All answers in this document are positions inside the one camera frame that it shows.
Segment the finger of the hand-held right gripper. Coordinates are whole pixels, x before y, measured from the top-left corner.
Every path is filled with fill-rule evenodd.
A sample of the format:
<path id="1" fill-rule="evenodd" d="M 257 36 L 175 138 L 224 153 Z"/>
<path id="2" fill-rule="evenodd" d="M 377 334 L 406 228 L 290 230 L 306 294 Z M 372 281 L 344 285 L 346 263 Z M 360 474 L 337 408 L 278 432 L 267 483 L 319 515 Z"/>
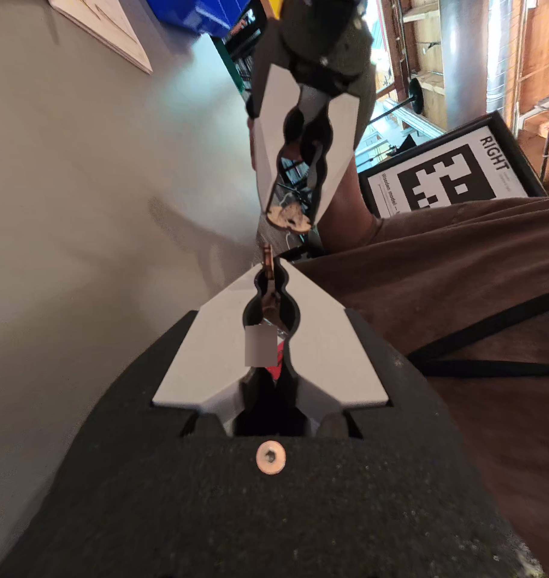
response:
<path id="1" fill-rule="evenodd" d="M 330 136 L 323 139 L 315 155 L 315 188 L 310 221 L 317 225 L 329 208 L 336 190 L 354 155 L 359 98 L 338 96 L 329 101 L 327 121 Z"/>
<path id="2" fill-rule="evenodd" d="M 278 159 L 285 145 L 284 126 L 298 104 L 298 84 L 288 69 L 271 64 L 261 104 L 254 121 L 256 185 L 262 213 L 267 214 L 278 182 Z"/>

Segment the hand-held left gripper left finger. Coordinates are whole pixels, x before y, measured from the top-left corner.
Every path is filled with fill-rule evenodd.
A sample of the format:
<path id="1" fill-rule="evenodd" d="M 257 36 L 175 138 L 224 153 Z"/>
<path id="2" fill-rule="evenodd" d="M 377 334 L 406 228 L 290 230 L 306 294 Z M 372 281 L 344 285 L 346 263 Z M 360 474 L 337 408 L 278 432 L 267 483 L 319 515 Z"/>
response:
<path id="1" fill-rule="evenodd" d="M 206 302 L 197 312 L 183 342 L 153 397 L 158 407 L 216 415 L 228 434 L 244 410 L 240 382 L 244 364 L 243 312 L 257 296 L 257 264 Z"/>

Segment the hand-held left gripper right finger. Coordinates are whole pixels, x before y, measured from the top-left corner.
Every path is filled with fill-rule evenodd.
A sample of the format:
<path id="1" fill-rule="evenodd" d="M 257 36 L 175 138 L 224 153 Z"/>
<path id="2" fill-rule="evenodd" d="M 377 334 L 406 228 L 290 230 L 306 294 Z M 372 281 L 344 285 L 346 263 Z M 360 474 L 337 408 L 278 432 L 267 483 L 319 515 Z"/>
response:
<path id="1" fill-rule="evenodd" d="M 386 406 L 388 395 L 345 307 L 287 260 L 280 265 L 299 313 L 288 341 L 296 407 L 317 428 L 328 415 Z"/>

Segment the round wooden model part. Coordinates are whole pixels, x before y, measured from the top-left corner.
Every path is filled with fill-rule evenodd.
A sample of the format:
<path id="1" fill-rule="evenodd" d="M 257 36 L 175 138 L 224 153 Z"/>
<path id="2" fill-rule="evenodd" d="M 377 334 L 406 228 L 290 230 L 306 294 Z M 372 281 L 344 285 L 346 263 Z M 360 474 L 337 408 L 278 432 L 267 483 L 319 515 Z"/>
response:
<path id="1" fill-rule="evenodd" d="M 297 201 L 285 206 L 271 206 L 266 213 L 266 220 L 273 227 L 296 235 L 307 234 L 312 228 L 310 219 Z"/>

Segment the thin wooden model part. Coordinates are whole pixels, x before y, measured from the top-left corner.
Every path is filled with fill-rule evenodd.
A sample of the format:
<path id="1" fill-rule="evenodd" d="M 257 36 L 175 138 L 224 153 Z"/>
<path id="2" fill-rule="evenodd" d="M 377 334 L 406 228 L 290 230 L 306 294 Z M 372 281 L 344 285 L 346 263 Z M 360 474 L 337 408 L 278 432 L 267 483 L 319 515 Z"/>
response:
<path id="1" fill-rule="evenodd" d="M 275 270 L 272 246 L 264 243 L 262 250 L 262 271 L 266 279 L 266 290 L 262 296 L 262 311 L 264 319 L 273 325 L 280 322 L 280 297 L 275 283 Z"/>

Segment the person's right forearm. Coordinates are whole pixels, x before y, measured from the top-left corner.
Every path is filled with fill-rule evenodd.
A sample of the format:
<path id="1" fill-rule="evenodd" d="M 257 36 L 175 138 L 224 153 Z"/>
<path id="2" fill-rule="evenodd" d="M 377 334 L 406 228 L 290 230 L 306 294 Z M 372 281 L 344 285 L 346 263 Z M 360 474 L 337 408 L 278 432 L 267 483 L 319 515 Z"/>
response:
<path id="1" fill-rule="evenodd" d="M 549 197 L 374 219 L 355 249 L 297 268 L 408 355 L 549 293 Z"/>

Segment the person's right hand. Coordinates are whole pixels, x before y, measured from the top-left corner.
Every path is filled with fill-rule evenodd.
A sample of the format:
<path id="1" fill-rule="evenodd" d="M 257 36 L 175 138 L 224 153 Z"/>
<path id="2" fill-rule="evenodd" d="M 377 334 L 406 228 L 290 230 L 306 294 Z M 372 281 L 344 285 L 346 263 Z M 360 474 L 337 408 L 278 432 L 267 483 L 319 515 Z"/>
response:
<path id="1" fill-rule="evenodd" d="M 379 230 L 380 221 L 365 204 L 355 156 L 347 166 L 327 210 L 317 224 L 324 251 L 337 254 L 368 245 Z"/>

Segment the green plastic crate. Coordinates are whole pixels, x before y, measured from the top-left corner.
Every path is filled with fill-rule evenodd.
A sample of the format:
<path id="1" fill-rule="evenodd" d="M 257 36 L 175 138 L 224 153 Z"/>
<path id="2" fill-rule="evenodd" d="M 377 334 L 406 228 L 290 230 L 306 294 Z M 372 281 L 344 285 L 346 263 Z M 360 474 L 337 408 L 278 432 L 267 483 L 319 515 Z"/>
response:
<path id="1" fill-rule="evenodd" d="M 259 34 L 260 30 L 251 26 L 238 32 L 231 29 L 222 38 L 211 37 L 237 90 L 245 98 L 251 93 L 254 52 Z"/>

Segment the framed marker sign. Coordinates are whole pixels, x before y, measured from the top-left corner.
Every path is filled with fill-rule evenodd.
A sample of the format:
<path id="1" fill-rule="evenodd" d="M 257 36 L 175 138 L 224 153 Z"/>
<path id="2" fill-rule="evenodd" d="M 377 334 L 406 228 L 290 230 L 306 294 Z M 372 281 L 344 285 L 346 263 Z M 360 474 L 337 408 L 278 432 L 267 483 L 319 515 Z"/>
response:
<path id="1" fill-rule="evenodd" d="M 465 202 L 547 196 L 499 112 L 399 153 L 358 177 L 366 206 L 383 219 Z"/>

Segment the blue plastic bin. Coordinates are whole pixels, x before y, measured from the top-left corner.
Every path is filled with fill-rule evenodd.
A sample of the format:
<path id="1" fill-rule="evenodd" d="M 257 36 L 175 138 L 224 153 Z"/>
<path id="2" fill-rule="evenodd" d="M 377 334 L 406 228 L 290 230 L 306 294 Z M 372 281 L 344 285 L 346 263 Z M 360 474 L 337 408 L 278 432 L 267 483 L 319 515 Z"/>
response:
<path id="1" fill-rule="evenodd" d="M 225 37 L 250 1 L 148 1 L 156 18 L 197 34 Z"/>

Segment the white instruction booklet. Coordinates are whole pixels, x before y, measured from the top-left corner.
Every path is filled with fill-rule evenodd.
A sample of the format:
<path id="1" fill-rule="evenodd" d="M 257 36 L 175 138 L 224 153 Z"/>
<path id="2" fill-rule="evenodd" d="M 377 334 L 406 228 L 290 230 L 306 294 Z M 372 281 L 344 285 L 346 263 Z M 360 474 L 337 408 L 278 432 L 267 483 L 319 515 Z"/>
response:
<path id="1" fill-rule="evenodd" d="M 119 1 L 49 1 L 50 6 L 144 73 L 148 56 Z"/>

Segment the person's brown clothing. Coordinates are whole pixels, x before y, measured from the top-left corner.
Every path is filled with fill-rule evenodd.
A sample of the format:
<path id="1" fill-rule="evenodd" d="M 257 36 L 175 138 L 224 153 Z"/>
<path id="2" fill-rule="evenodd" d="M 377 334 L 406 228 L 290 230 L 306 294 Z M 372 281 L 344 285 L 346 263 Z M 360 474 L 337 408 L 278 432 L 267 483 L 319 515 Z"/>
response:
<path id="1" fill-rule="evenodd" d="M 549 292 L 442 321 L 408 359 L 450 403 L 486 485 L 549 576 Z"/>

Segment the metal duct column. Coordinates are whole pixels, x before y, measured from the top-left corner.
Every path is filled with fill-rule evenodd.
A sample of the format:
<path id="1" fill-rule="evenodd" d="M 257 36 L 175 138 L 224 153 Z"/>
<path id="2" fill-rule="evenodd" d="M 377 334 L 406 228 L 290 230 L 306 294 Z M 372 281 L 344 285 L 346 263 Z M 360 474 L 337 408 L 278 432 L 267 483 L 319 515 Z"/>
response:
<path id="1" fill-rule="evenodd" d="M 439 1 L 447 130 L 485 113 L 507 119 L 519 1 Z"/>

